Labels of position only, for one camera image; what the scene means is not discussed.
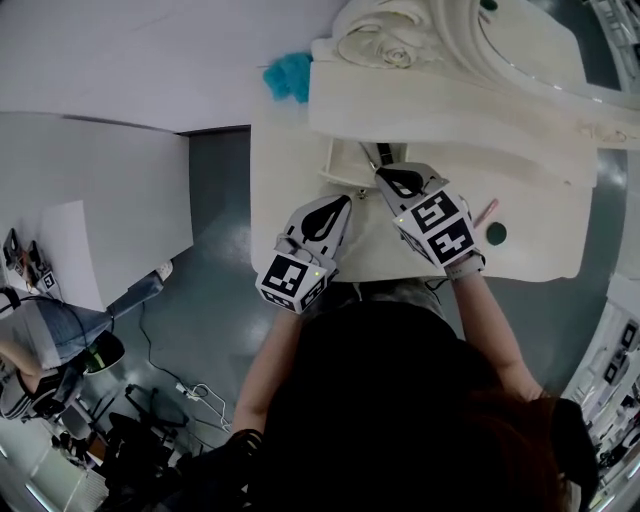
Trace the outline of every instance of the dark green round object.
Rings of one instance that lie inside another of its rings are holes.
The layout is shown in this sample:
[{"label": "dark green round object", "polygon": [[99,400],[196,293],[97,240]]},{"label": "dark green round object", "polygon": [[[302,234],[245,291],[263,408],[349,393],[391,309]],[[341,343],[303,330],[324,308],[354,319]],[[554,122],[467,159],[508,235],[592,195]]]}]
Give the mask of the dark green round object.
[{"label": "dark green round object", "polygon": [[480,5],[487,11],[493,12],[498,10],[498,2],[495,0],[480,0]]},{"label": "dark green round object", "polygon": [[487,241],[491,245],[500,245],[507,239],[507,228],[504,224],[493,222],[487,228]]}]

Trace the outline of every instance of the gray floor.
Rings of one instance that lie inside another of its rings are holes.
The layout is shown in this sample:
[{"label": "gray floor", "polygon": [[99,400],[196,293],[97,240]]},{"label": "gray floor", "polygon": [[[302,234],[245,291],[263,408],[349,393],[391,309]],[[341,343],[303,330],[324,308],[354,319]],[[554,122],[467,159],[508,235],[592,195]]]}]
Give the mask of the gray floor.
[{"label": "gray floor", "polygon": [[[579,0],[544,6],[576,32],[589,80],[617,87],[610,55],[603,54],[602,32],[593,13]],[[148,304],[145,326],[153,341],[152,360],[185,383],[204,382],[228,402],[234,401],[250,362],[274,314],[260,300],[253,283],[249,239],[248,131],[200,135],[191,138],[191,201],[195,245],[175,260],[175,272],[165,291]],[[582,268],[577,278],[549,283],[490,279],[520,340],[534,375],[551,392],[568,382],[589,344],[605,303],[610,274],[617,261],[625,213],[626,154],[601,151],[598,186],[594,191]],[[445,313],[461,332],[449,285],[441,288]],[[147,362],[148,345],[138,328],[140,311],[120,320],[116,334],[127,356],[113,371],[91,377],[90,401],[100,396],[119,398],[111,410],[132,415],[122,399],[128,382],[148,389],[158,387],[165,398],[192,417],[218,423],[206,406],[188,402],[175,390],[175,379]],[[215,400],[211,404],[219,408]],[[169,415],[171,408],[163,407]],[[227,435],[191,423],[190,432],[211,446]],[[183,433],[181,440],[197,451],[198,442]]]}]

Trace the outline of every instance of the blue plush toy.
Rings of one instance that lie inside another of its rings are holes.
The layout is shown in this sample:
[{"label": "blue plush toy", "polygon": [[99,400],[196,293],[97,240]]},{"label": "blue plush toy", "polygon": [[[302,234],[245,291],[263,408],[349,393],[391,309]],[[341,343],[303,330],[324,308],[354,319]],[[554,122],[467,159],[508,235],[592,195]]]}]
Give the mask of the blue plush toy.
[{"label": "blue plush toy", "polygon": [[293,94],[298,103],[309,102],[311,61],[308,53],[290,53],[265,70],[262,78],[271,89],[274,100],[280,101]]}]

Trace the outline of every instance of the white table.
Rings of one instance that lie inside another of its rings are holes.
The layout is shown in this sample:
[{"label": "white table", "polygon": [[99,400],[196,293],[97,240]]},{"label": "white table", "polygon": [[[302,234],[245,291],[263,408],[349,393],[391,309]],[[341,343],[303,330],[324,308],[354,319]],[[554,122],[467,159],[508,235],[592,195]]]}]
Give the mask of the white table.
[{"label": "white table", "polygon": [[[251,261],[266,270],[270,251],[293,211],[318,197],[353,194],[318,175],[331,138],[308,128],[307,108],[293,100],[275,103],[256,84],[251,132]],[[408,159],[432,165],[464,196],[474,216],[493,198],[500,207],[483,225],[502,222],[504,244],[488,245],[480,228],[485,275],[523,281],[574,277],[582,260],[591,208],[590,187],[573,187],[531,163],[471,147],[411,143]],[[442,275],[400,241],[382,196],[354,199],[351,226],[339,259],[340,281],[373,281]]]}]

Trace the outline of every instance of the pink pen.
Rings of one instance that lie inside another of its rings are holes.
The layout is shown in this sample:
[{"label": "pink pen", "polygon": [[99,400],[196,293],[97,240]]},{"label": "pink pen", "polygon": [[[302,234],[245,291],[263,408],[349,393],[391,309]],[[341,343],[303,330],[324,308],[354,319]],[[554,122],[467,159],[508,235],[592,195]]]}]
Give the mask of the pink pen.
[{"label": "pink pen", "polygon": [[473,227],[477,228],[480,224],[482,224],[485,220],[487,220],[487,217],[491,215],[491,213],[493,213],[493,210],[495,210],[499,204],[500,204],[500,201],[498,201],[497,199],[494,199],[493,201],[491,201],[489,206],[487,206],[486,210],[482,212],[480,216],[473,222]]}]

